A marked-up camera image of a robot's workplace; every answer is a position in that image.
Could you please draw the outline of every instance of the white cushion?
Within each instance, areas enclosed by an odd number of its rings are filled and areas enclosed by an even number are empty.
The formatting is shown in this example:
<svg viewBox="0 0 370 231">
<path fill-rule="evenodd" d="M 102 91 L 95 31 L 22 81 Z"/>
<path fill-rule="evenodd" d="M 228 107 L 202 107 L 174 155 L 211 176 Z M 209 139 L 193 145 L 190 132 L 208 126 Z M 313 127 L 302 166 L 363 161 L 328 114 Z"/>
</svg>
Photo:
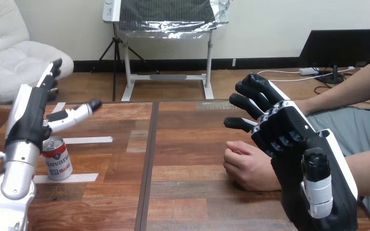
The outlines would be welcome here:
<svg viewBox="0 0 370 231">
<path fill-rule="evenodd" d="M 0 103 L 14 100 L 21 84 L 36 86 L 50 62 L 62 58 L 63 78 L 73 72 L 73 60 L 49 45 L 23 41 L 0 52 Z"/>
<path fill-rule="evenodd" d="M 25 22 L 13 0 L 0 0 L 0 51 L 29 40 Z"/>
</svg>

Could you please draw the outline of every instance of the white cable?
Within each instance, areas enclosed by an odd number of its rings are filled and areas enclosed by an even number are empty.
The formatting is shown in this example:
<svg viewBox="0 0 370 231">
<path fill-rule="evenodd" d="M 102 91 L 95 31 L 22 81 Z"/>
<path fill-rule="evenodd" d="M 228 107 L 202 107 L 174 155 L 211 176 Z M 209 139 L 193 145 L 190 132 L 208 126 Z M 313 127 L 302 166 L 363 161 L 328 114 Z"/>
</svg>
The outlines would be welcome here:
<svg viewBox="0 0 370 231">
<path fill-rule="evenodd" d="M 352 68 L 348 68 L 344 71 L 338 71 L 338 73 L 340 72 L 346 72 L 346 71 L 352 71 L 353 70 L 353 67 Z M 328 73 L 328 74 L 325 74 L 325 75 L 320 75 L 320 76 L 313 76 L 313 77 L 308 77 L 308 78 L 301 78 L 301 79 L 292 79 L 292 80 L 269 80 L 271 82 L 296 82 L 296 81 L 303 81 L 303 80 L 308 80 L 308 79 L 312 79 L 312 78 L 317 78 L 317 77 L 322 77 L 322 76 L 329 76 L 329 75 L 332 75 L 333 73 Z"/>
<path fill-rule="evenodd" d="M 300 71 L 297 71 L 297 72 L 288 72 L 288 71 L 261 71 L 257 74 L 260 74 L 260 73 L 263 73 L 263 72 L 279 72 L 279 73 L 287 73 L 287 74 L 299 74 Z"/>
</svg>

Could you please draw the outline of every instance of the black robotic glove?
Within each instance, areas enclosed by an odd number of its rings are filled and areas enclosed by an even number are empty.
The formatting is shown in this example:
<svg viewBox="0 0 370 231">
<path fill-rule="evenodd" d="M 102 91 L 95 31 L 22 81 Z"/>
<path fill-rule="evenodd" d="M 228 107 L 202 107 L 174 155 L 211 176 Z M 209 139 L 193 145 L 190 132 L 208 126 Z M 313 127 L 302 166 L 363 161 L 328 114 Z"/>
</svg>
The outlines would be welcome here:
<svg viewBox="0 0 370 231">
<path fill-rule="evenodd" d="M 224 124 L 250 131 L 256 145 L 272 158 L 289 220 L 303 231 L 356 230 L 357 190 L 333 134 L 316 133 L 295 103 L 257 74 L 237 83 L 236 91 L 241 95 L 232 94 L 230 103 L 259 123 L 226 118 Z"/>
<path fill-rule="evenodd" d="M 43 115 L 50 90 L 57 85 L 55 78 L 60 75 L 61 65 L 62 59 L 53 61 L 41 76 L 37 86 L 31 88 L 30 94 L 23 96 L 22 94 L 25 92 L 22 89 L 19 90 L 14 104 L 16 107 L 24 107 L 24 114 L 14 124 L 8 126 L 5 145 L 14 141 L 25 140 L 42 150 L 42 142 L 48 139 L 50 135 L 49 129 L 42 126 Z"/>
</svg>

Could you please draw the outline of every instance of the robotic arm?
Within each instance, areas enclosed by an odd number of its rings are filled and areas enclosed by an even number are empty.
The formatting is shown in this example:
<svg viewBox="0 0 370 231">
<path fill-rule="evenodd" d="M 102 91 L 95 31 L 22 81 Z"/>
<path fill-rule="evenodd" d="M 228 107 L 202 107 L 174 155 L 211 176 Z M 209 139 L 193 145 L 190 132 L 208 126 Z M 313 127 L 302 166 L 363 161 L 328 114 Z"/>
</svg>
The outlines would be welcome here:
<svg viewBox="0 0 370 231">
<path fill-rule="evenodd" d="M 36 87 L 21 85 L 13 102 L 6 128 L 5 153 L 0 152 L 0 231 L 27 230 L 27 210 L 36 195 L 32 178 L 42 152 L 42 142 L 50 134 L 86 119 L 102 104 L 95 100 L 48 115 L 43 120 L 61 64 L 61 59 L 51 63 Z"/>
<path fill-rule="evenodd" d="M 267 79 L 249 74 L 236 84 L 231 104 L 258 123 L 226 118 L 227 128 L 251 133 L 272 158 L 281 185 L 281 204 L 298 230 L 357 229 L 357 187 L 329 130 L 314 131 L 303 113 Z"/>
</svg>

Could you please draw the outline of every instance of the fist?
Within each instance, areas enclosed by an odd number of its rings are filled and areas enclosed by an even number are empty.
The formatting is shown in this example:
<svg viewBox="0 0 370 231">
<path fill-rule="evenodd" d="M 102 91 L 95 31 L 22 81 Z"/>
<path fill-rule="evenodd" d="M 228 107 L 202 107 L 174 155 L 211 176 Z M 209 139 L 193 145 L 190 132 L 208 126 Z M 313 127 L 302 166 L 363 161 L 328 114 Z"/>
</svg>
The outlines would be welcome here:
<svg viewBox="0 0 370 231">
<path fill-rule="evenodd" d="M 268 155 L 242 141 L 228 141 L 226 146 L 223 164 L 226 173 L 244 189 L 248 191 L 281 189 Z"/>
</svg>

